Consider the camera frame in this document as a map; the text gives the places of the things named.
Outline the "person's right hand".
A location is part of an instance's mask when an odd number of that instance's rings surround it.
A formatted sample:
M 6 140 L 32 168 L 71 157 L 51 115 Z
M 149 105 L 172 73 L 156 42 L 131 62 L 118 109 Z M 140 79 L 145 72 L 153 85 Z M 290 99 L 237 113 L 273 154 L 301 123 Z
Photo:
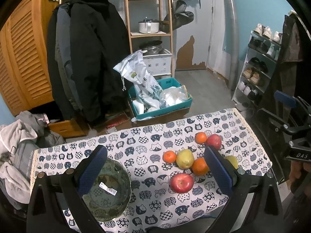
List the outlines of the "person's right hand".
M 296 180 L 298 180 L 301 177 L 301 171 L 305 170 L 306 172 L 311 172 L 311 164 L 306 162 L 297 162 L 292 161 L 291 162 L 291 169 L 289 174 L 289 180 L 290 180 L 290 188 L 292 189 L 293 184 Z M 311 184 L 310 181 L 305 186 L 304 189 L 305 195 L 308 197 L 308 199 L 311 198 Z

